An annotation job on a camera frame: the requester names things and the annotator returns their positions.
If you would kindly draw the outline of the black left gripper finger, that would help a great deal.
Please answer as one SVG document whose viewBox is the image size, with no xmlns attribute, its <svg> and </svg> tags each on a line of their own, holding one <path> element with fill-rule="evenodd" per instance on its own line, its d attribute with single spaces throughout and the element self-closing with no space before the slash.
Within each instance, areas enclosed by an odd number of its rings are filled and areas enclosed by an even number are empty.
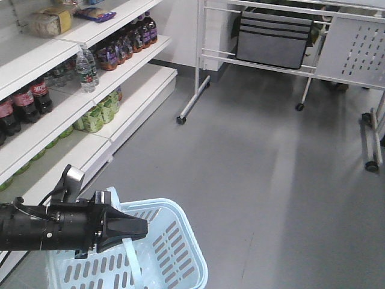
<svg viewBox="0 0 385 289">
<path fill-rule="evenodd" d="M 123 243 L 123 239 L 140 240 L 148 233 L 146 219 L 125 214 L 108 205 L 103 210 L 96 239 L 97 253 Z"/>
</svg>

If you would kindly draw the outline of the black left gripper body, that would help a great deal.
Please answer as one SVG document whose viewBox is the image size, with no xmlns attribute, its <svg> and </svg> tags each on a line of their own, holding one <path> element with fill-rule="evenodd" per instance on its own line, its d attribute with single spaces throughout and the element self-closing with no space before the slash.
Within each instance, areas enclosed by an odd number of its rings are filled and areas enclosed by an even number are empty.
<svg viewBox="0 0 385 289">
<path fill-rule="evenodd" d="M 111 192 L 96 191 L 91 199 L 60 202 L 52 199 L 47 209 L 50 219 L 42 235 L 42 250 L 74 250 L 76 259 L 85 259 L 96 249 L 109 248 L 106 231 Z"/>
</svg>

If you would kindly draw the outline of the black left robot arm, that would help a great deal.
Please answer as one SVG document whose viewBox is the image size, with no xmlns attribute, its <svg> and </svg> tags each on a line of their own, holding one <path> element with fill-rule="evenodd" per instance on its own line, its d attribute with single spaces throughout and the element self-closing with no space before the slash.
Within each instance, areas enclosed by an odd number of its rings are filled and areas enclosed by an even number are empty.
<svg viewBox="0 0 385 289">
<path fill-rule="evenodd" d="M 110 191 L 97 191 L 91 199 L 48 206 L 24 206 L 21 197 L 1 205 L 1 250 L 72 250 L 86 259 L 122 244 L 125 238 L 140 240 L 148 233 L 147 220 L 111 205 Z"/>
</svg>

